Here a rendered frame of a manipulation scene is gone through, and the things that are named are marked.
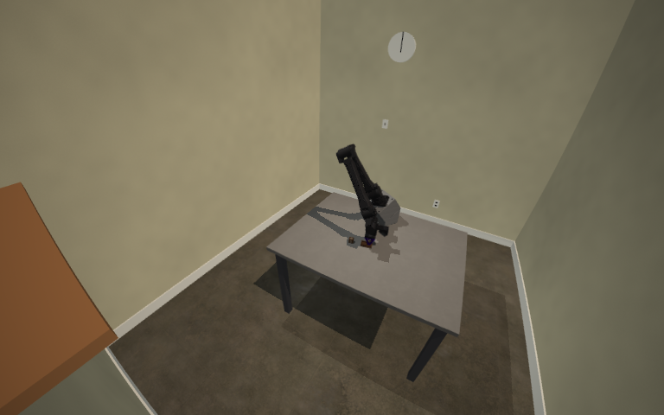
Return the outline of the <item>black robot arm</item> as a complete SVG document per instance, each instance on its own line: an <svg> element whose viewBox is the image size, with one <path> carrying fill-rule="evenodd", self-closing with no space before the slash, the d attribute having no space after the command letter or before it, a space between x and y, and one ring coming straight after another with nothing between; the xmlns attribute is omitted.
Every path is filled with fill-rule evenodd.
<svg viewBox="0 0 664 415"><path fill-rule="evenodd" d="M377 183L374 184L370 180L356 154L354 149L355 145L350 144L344 148L339 149L338 152L336 152L336 156L339 163L344 163L346 166L351 182L353 183L355 193L358 197L361 215L366 222L366 233L376 236L378 229L379 233L385 237L388 235L389 227L378 225L378 218L376 217L377 211L374 206L385 207L389 196L384 195L385 197L383 197L380 186L378 186ZM347 159L344 160L345 157L347 157ZM372 200L372 202L370 200Z"/></svg>

